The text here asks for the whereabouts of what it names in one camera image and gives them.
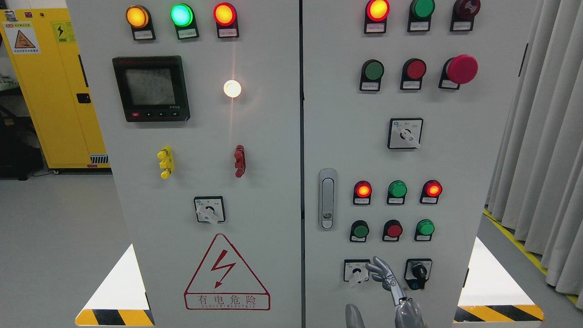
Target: yellow terminal connector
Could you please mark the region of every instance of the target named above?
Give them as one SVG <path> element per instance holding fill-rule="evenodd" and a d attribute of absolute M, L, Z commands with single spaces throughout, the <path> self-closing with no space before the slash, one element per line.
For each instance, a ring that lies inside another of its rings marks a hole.
<path fill-rule="evenodd" d="M 174 159 L 172 158 L 172 148 L 169 146 L 165 146 L 162 148 L 161 151 L 158 152 L 156 155 L 158 159 L 161 159 L 159 166 L 163 169 L 160 177 L 164 180 L 168 179 L 168 177 L 174 173 Z"/>

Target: yellow safety cabinet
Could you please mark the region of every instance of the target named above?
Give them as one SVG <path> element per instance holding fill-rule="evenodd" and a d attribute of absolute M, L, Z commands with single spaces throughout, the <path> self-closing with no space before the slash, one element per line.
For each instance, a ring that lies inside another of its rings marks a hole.
<path fill-rule="evenodd" d="M 6 11 L 1 20 L 49 168 L 109 168 L 67 9 Z"/>

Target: gray floor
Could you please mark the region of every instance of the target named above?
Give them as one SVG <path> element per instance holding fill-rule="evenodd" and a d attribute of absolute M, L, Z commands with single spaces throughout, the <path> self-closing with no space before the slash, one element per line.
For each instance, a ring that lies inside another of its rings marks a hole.
<path fill-rule="evenodd" d="M 0 328 L 76 327 L 130 244 L 113 177 L 0 180 L 0 213 Z M 479 237 L 542 307 L 543 327 L 583 327 L 583 313 L 485 217 Z"/>

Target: illuminated white light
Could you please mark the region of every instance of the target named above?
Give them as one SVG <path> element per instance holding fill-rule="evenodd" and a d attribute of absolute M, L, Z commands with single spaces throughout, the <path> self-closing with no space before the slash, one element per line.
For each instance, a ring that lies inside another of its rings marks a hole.
<path fill-rule="evenodd" d="M 235 80 L 228 80 L 224 83 L 223 91 L 225 95 L 236 98 L 241 94 L 241 84 Z"/>

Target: green indicator light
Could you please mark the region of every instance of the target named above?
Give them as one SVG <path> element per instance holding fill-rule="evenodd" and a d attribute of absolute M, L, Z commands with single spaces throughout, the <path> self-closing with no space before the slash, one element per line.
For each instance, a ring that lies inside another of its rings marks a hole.
<path fill-rule="evenodd" d="M 371 62 L 364 69 L 364 74 L 369 80 L 380 79 L 384 72 L 385 69 L 382 67 L 382 64 L 378 61 Z"/>
<path fill-rule="evenodd" d="M 192 23 L 194 14 L 188 5 L 177 4 L 172 7 L 170 17 L 176 26 L 185 27 Z"/>
<path fill-rule="evenodd" d="M 354 229 L 354 235 L 356 238 L 364 238 L 368 235 L 368 228 L 364 225 L 359 225 Z"/>
<path fill-rule="evenodd" d="M 416 0 L 413 3 L 413 16 L 417 19 L 425 19 L 429 17 L 436 8 L 436 3 L 433 0 Z"/>
<path fill-rule="evenodd" d="M 421 220 L 417 224 L 417 231 L 424 236 L 431 235 L 436 230 L 431 220 Z"/>
<path fill-rule="evenodd" d="M 389 186 L 389 192 L 393 197 L 401 198 L 407 193 L 407 185 L 403 181 L 395 181 Z"/>

